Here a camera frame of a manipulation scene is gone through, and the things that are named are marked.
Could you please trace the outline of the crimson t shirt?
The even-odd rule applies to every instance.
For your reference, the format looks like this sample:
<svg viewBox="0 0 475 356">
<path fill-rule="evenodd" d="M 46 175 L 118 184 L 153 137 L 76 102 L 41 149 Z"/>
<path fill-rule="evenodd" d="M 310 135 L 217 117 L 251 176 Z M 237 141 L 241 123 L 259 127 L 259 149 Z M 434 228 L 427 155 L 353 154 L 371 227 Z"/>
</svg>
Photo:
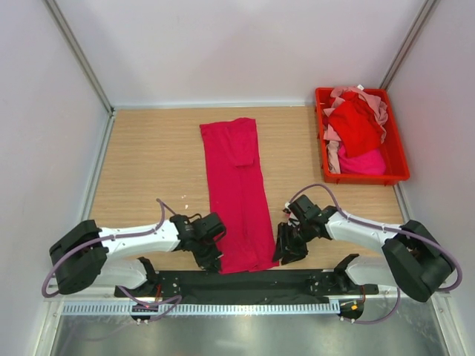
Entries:
<svg viewBox="0 0 475 356">
<path fill-rule="evenodd" d="M 210 211 L 221 218 L 226 236 L 217 242 L 221 272 L 274 268 L 275 240 L 263 183 L 256 121 L 202 124 Z"/>
</svg>

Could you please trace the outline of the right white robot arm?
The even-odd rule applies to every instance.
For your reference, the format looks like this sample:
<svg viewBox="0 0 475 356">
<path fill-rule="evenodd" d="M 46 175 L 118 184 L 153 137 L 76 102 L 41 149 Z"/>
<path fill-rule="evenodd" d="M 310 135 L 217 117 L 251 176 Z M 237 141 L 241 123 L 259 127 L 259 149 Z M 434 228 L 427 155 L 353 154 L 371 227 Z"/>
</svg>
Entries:
<svg viewBox="0 0 475 356">
<path fill-rule="evenodd" d="M 347 256 L 338 265 L 335 287 L 350 294 L 366 284 L 392 286 L 425 302 L 455 271 L 455 262 L 420 222 L 385 225 L 353 217 L 340 208 L 319 208 L 306 195 L 285 205 L 286 222 L 278 224 L 273 259 L 283 265 L 304 259 L 315 238 L 354 243 L 377 257 Z"/>
</svg>

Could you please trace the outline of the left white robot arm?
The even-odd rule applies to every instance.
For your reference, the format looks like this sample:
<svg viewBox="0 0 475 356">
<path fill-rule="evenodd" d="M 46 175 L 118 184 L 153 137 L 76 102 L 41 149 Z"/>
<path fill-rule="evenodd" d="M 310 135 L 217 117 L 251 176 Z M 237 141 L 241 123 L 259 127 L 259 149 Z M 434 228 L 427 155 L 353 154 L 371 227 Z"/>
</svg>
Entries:
<svg viewBox="0 0 475 356">
<path fill-rule="evenodd" d="M 94 220 L 85 220 L 50 247 L 53 272 L 46 280 L 56 281 L 60 295 L 101 286 L 113 287 L 117 297 L 148 297 L 160 282 L 146 253 L 187 251 L 202 270 L 219 272 L 222 253 L 217 242 L 226 233 L 216 213 L 175 214 L 130 228 L 100 228 Z"/>
</svg>

